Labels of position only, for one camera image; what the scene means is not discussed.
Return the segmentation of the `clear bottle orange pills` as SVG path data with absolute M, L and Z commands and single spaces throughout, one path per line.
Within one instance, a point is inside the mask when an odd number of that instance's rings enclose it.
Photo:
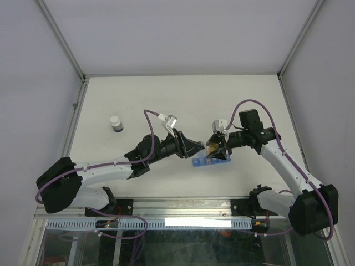
M 207 155 L 219 150 L 219 144 L 208 141 L 205 145 L 205 152 Z

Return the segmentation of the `blue weekly pill organizer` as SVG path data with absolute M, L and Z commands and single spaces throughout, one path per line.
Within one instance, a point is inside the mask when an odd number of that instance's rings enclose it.
M 226 160 L 218 159 L 218 158 L 207 158 L 206 157 L 206 151 L 202 150 L 198 152 L 193 158 L 192 158 L 192 166 L 193 167 L 205 167 L 205 166 L 212 166 L 212 165 L 218 165 L 222 163 L 229 163 L 231 161 L 230 156 L 227 156 Z

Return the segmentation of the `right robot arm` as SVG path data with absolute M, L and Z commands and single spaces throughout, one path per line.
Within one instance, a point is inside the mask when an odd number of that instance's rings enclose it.
M 329 228 L 333 234 L 338 222 L 339 194 L 334 185 L 324 185 L 293 158 L 272 128 L 265 128 L 257 110 L 239 113 L 241 128 L 230 132 L 226 120 L 212 123 L 213 135 L 207 141 L 207 158 L 227 160 L 233 149 L 250 147 L 261 155 L 288 186 L 284 195 L 271 187 L 258 185 L 249 193 L 239 211 L 255 218 L 264 212 L 285 217 L 300 236 Z

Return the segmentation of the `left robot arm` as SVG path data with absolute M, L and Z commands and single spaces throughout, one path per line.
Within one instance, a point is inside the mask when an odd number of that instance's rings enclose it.
M 112 180 L 129 180 L 150 170 L 150 165 L 169 156 L 187 159 L 204 149 L 201 141 L 188 139 L 174 130 L 160 140 L 156 135 L 146 135 L 136 148 L 106 163 L 75 163 L 62 157 L 36 181 L 36 200 L 48 214 L 61 212 L 68 207 L 93 208 L 104 215 L 114 213 L 116 199 L 108 187 L 93 188 L 97 183 Z

